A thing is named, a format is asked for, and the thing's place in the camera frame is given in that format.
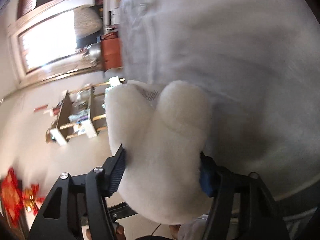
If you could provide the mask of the person hand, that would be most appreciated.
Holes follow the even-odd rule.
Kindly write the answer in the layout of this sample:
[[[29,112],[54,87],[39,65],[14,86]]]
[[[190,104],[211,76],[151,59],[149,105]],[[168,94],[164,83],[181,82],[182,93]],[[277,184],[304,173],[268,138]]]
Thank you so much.
[[[180,229],[180,225],[169,226],[169,230],[173,239],[178,239],[179,229]],[[116,227],[115,233],[116,233],[117,239],[126,240],[125,229],[122,225],[119,224]],[[92,239],[91,232],[89,229],[86,230],[86,236],[89,240]],[[139,237],[136,240],[166,240],[166,239],[169,240],[169,238],[163,237],[163,236],[147,235],[147,236]]]

